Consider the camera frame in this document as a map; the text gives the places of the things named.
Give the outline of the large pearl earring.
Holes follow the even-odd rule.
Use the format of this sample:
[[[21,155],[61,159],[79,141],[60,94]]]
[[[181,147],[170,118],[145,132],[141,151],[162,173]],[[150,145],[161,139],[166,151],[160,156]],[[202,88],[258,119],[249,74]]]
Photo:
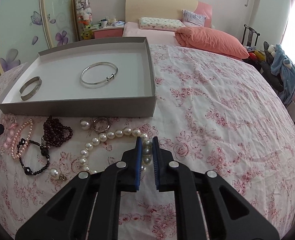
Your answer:
[[[91,123],[87,120],[81,119],[80,120],[80,127],[85,131],[89,130],[91,128]]]

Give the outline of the floral pink bedsheet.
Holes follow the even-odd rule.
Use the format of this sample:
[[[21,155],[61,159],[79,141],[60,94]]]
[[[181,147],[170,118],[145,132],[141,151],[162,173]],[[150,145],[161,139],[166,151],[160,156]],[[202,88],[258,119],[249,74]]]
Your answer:
[[[150,45],[156,85],[153,118],[111,118],[110,131],[140,129],[191,170],[214,170],[271,224],[280,237],[295,218],[295,125],[265,79],[251,65],[182,47]],[[0,95],[22,69],[0,76]],[[40,141],[46,117],[4,115],[5,142],[33,119]],[[0,154],[0,224],[11,235],[80,171],[80,150],[97,137],[83,131],[79,118],[62,118],[73,137],[50,151],[50,166],[26,176],[9,151]],[[132,137],[115,138],[89,152],[92,172],[104,170],[132,148]],[[176,239],[172,192],[159,193],[153,165],[144,166],[138,193],[122,193],[119,239]]]

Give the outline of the floral sliding wardrobe door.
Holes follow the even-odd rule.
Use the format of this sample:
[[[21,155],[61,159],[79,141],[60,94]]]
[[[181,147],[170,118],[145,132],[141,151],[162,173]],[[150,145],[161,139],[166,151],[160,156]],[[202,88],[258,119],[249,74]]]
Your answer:
[[[78,39],[73,1],[0,0],[0,76]]]

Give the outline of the thin silver bangle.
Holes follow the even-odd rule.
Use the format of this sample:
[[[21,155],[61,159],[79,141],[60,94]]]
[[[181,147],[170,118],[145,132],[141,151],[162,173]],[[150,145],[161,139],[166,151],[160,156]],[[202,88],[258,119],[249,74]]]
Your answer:
[[[112,81],[119,73],[117,65],[111,62],[96,62],[80,74],[80,83],[86,87],[100,87]]]

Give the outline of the grey cardboard tray box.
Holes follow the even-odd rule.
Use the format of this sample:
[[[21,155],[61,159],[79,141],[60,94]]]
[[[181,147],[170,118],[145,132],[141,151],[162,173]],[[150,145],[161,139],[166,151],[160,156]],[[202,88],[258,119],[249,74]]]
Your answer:
[[[156,86],[146,37],[100,38],[39,53],[0,96],[15,115],[152,117]]]

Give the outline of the pink bedside table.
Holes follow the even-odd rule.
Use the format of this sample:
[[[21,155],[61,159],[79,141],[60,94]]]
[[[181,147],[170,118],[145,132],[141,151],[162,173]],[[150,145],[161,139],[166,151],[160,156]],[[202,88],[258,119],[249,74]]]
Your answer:
[[[120,24],[107,25],[105,28],[97,28],[92,26],[90,29],[93,33],[93,38],[108,38],[108,37],[122,37],[124,31],[125,23],[121,22]]]

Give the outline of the white mug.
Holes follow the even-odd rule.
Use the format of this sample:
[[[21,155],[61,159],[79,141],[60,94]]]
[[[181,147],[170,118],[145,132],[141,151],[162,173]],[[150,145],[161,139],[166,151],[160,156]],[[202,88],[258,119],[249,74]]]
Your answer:
[[[104,19],[100,21],[101,28],[106,28],[108,24],[108,20]]]

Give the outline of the clear tube of plush toys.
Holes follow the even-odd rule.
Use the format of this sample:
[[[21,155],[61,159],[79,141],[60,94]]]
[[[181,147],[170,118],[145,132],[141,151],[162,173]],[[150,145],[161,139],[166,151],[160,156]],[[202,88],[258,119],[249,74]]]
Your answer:
[[[75,0],[75,15],[80,40],[92,37],[92,8],[90,0]]]

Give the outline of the blue plush robe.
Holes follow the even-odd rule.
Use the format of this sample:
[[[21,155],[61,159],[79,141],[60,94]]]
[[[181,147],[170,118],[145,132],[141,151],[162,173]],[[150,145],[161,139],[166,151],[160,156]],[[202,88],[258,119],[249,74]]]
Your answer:
[[[283,91],[279,93],[282,103],[287,106],[295,96],[295,64],[287,57],[280,44],[275,45],[275,57],[271,73],[281,76]]]

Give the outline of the orange folded duvet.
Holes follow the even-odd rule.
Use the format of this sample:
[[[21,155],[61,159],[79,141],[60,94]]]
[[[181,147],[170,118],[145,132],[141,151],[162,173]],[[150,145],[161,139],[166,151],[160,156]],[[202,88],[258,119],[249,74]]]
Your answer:
[[[186,48],[195,48],[221,55],[247,59],[249,54],[240,41],[223,31],[206,27],[181,27],[175,31],[177,42]]]

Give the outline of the black wooden chair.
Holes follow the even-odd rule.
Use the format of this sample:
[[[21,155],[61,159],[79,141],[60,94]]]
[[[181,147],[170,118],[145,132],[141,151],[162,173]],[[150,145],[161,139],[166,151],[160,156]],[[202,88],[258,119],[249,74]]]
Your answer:
[[[260,33],[252,27],[244,24],[244,31],[241,43],[248,47],[255,47],[258,43]]]

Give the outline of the floral white pillow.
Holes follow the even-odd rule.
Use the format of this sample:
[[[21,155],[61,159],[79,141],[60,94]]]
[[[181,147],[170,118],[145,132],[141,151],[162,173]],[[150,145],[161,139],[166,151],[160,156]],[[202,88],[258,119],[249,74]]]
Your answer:
[[[141,17],[138,22],[140,29],[176,31],[184,27],[184,24],[180,20],[167,18]]]

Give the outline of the lilac patterned pillow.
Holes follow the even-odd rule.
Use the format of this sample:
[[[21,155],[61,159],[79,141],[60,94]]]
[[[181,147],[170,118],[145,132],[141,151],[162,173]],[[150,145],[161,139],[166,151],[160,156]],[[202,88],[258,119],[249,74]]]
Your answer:
[[[182,10],[182,23],[188,27],[204,27],[207,16],[199,15],[188,10]]]

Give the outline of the beige pink headboard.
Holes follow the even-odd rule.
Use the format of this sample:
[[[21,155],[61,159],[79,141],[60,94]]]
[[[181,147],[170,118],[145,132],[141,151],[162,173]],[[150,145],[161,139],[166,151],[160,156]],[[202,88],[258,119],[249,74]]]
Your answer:
[[[205,26],[211,27],[212,6],[198,0],[125,0],[125,21],[138,22],[141,17],[181,20],[183,10],[205,15]]]

